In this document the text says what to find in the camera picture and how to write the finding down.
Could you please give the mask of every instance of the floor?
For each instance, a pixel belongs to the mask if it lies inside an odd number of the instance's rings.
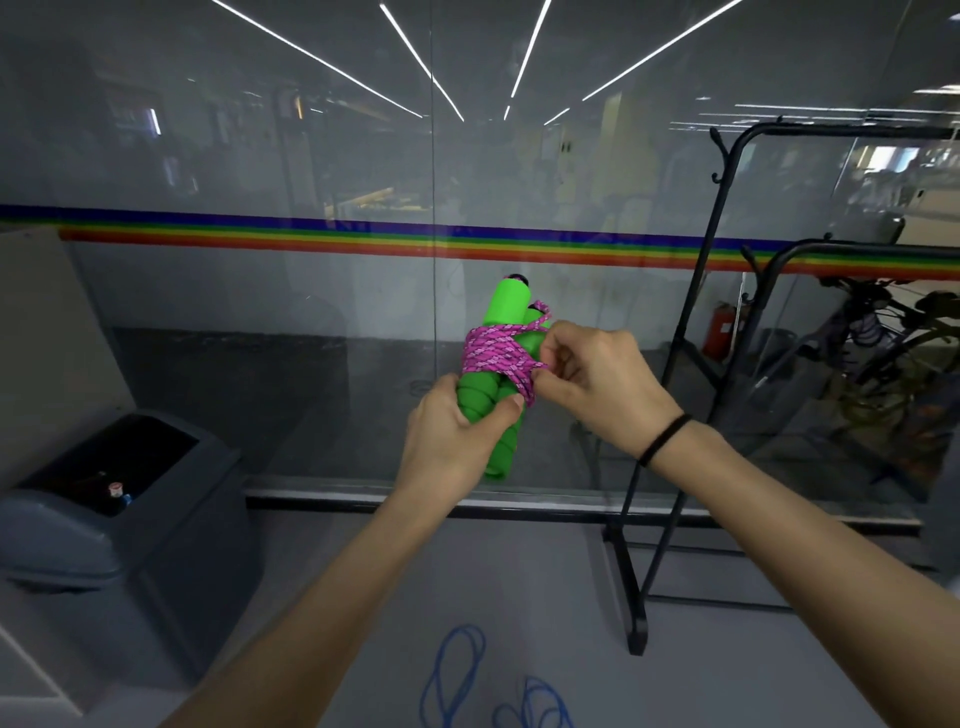
[[[436,373],[458,368],[460,345],[344,337],[116,328],[117,358],[140,406],[205,427],[240,448],[253,473],[337,481],[391,482],[407,413]],[[665,350],[644,353],[659,371]],[[865,464],[816,436],[824,418],[806,406],[822,373],[798,371],[733,408],[723,429],[741,451],[802,495],[870,515],[876,504],[915,502],[898,483],[876,480]],[[671,391],[694,416],[706,417],[712,389],[685,357]],[[779,433],[771,437],[770,433]],[[541,401],[525,416],[513,470],[501,490],[626,490],[633,459]],[[675,489],[645,473],[641,494]],[[909,516],[909,509],[897,516]]]
[[[259,511],[253,518],[264,540],[265,575],[221,662],[320,573],[368,517]],[[656,536],[655,529],[628,533],[642,543]],[[716,530],[686,538],[730,543]],[[637,570],[645,569],[649,551],[634,554]],[[792,614],[651,603],[651,639],[638,658],[626,650],[612,589],[599,526],[447,520],[404,575],[321,726],[421,725],[420,694],[437,648],[462,624],[481,628],[487,649],[456,728],[490,726],[497,706],[517,705],[525,675],[549,683],[580,726],[882,725]],[[668,553],[655,592],[782,604],[742,557]],[[467,668],[463,647],[451,647],[444,660],[448,686]],[[0,722],[152,728],[182,698],[116,688],[83,719],[21,711],[0,715]]]

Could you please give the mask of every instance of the wristband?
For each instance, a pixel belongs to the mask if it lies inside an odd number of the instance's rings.
[[[686,425],[693,418],[686,414],[685,412],[674,420],[670,425],[667,426],[667,429],[661,432],[657,439],[650,443],[650,447],[647,448],[642,455],[640,455],[637,462],[639,462],[641,468],[646,468],[650,465],[650,461],[654,459],[654,455],[660,452],[660,448],[667,444],[671,437],[677,434],[681,427]]]

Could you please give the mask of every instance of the blue rope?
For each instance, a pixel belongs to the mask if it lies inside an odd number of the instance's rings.
[[[537,706],[535,698],[540,695],[545,697],[546,705],[540,717],[537,717]],[[523,697],[520,698],[520,710],[517,711],[512,705],[503,703],[493,711],[493,728],[505,728],[500,722],[502,714],[509,714],[516,719],[516,725],[520,728],[574,728],[573,719],[566,709],[564,700],[560,694],[555,691],[548,683],[540,680],[539,677],[528,675],[523,681]]]
[[[444,664],[446,649],[457,637],[467,638],[472,659],[467,674],[461,681],[453,698],[447,704],[444,699],[444,686],[440,673]],[[444,637],[433,661],[433,672],[430,673],[430,679],[427,680],[423,692],[420,694],[420,725],[422,728],[431,728],[430,721],[426,717],[426,706],[431,689],[436,694],[437,711],[442,722],[441,728],[452,728],[453,718],[473,687],[477,669],[480,668],[480,662],[483,660],[486,651],[487,638],[483,630],[475,624],[463,624],[454,627]],[[543,712],[539,716],[537,707],[543,707]],[[529,675],[523,681],[520,710],[518,711],[507,703],[497,706],[492,715],[493,728],[506,728],[500,722],[501,716],[505,714],[512,716],[519,728],[574,728],[573,720],[570,718],[560,694],[543,680]]]
[[[466,637],[467,640],[469,640],[472,661],[467,674],[460,683],[460,687],[457,688],[453,699],[450,700],[449,705],[447,705],[444,700],[444,685],[441,680],[440,670],[444,663],[446,649],[454,639],[460,636]],[[459,627],[454,627],[450,630],[449,634],[444,637],[444,641],[440,643],[440,649],[437,650],[437,656],[433,661],[433,672],[430,673],[430,679],[420,694],[420,725],[423,726],[423,728],[431,728],[430,722],[426,717],[427,697],[430,694],[431,688],[434,689],[437,696],[437,709],[440,713],[441,728],[451,728],[453,725],[453,717],[457,714],[457,711],[460,710],[460,706],[463,705],[464,700],[467,699],[470,688],[473,687],[473,681],[477,676],[477,669],[480,667],[480,661],[483,660],[486,651],[487,638],[483,630],[474,624],[463,624]]]

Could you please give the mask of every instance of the white floor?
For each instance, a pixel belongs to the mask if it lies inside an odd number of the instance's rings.
[[[264,535],[266,574],[224,659],[367,518],[267,511],[253,517]],[[632,538],[651,540],[640,530]],[[647,554],[635,552],[638,569]],[[662,576],[655,591],[776,601],[742,558],[668,554]],[[632,657],[612,585],[599,526],[449,520],[400,583],[322,726],[420,726],[420,694],[437,648],[464,623],[483,630],[487,650],[455,728],[491,726],[496,706],[517,707],[525,675],[551,684],[581,728],[882,725],[796,617],[651,604],[647,653]],[[451,647],[443,672],[447,699],[467,667],[464,644]],[[0,724],[152,728],[181,700],[176,693],[116,688],[83,719],[8,706],[0,709]],[[428,725],[441,723],[431,718]],[[507,718],[501,725],[515,724]]]

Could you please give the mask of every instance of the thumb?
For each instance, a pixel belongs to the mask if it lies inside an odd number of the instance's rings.
[[[495,443],[506,431],[507,427],[520,419],[523,414],[523,396],[510,395],[500,400],[493,412],[483,418],[472,429],[485,440]]]
[[[560,379],[548,369],[534,370],[534,392],[577,414],[584,390],[566,379]]]

